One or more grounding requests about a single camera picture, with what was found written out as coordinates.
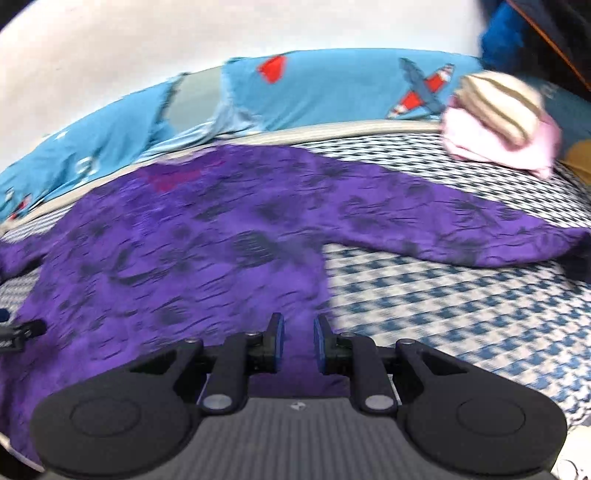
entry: metal screw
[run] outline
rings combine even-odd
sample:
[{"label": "metal screw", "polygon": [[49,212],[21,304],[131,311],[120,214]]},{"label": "metal screw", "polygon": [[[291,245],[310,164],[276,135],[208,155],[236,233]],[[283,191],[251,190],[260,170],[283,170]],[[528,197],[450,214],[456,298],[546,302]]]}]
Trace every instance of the metal screw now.
[{"label": "metal screw", "polygon": [[387,395],[371,395],[365,399],[365,406],[372,410],[388,410],[394,405],[394,399]]},{"label": "metal screw", "polygon": [[203,406],[209,410],[223,410],[232,405],[232,399],[222,393],[209,395],[203,399]]}]

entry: purple shirt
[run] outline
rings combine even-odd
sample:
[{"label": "purple shirt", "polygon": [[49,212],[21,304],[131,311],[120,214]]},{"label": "purple shirt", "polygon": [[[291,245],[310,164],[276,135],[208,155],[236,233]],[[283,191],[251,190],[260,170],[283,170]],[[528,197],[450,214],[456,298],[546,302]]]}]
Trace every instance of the purple shirt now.
[{"label": "purple shirt", "polygon": [[329,313],[322,246],[340,243],[471,267],[555,258],[562,229],[444,185],[292,147],[224,146],[92,190],[44,235],[0,242],[0,275],[42,261],[19,318],[47,333],[0,357],[0,432],[37,460],[28,422],[47,395],[164,345],[207,345],[285,316],[278,375],[252,395],[341,395],[317,371],[313,320]]}]

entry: blue and white checkered sheet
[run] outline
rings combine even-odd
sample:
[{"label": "blue and white checkered sheet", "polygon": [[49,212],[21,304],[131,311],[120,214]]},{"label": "blue and white checkered sheet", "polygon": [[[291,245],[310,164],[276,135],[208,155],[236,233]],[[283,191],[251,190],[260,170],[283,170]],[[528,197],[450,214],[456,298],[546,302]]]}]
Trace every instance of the blue and white checkered sheet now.
[{"label": "blue and white checkered sheet", "polygon": [[[452,160],[438,134],[388,134],[301,145],[345,161],[366,161],[504,202],[559,226],[591,228],[587,191],[567,170],[550,181],[487,164]],[[69,207],[7,233],[18,241],[50,229]],[[570,284],[553,262],[477,270],[386,252],[326,245],[335,327],[377,344],[416,338],[540,390],[569,425],[591,413],[591,288]],[[38,272],[0,286],[0,307],[16,312]]]}]

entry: pink cloth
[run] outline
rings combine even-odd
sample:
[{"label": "pink cloth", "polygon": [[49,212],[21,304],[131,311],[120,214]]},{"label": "pink cloth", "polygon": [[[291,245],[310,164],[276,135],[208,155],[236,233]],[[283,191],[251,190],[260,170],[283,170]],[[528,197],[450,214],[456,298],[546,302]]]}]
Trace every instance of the pink cloth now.
[{"label": "pink cloth", "polygon": [[496,163],[504,167],[528,170],[539,179],[552,176],[553,161],[560,147],[560,127],[544,113],[534,139],[524,147],[511,146],[488,129],[452,99],[441,119],[443,143],[458,160]]}]

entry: white wall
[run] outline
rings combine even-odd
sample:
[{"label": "white wall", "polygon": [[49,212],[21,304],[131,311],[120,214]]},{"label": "white wall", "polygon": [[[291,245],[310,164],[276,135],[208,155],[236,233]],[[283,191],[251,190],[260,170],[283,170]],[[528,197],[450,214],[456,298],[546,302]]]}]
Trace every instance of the white wall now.
[{"label": "white wall", "polygon": [[0,33],[0,170],[122,95],[233,56],[478,55],[479,0],[37,0]]}]

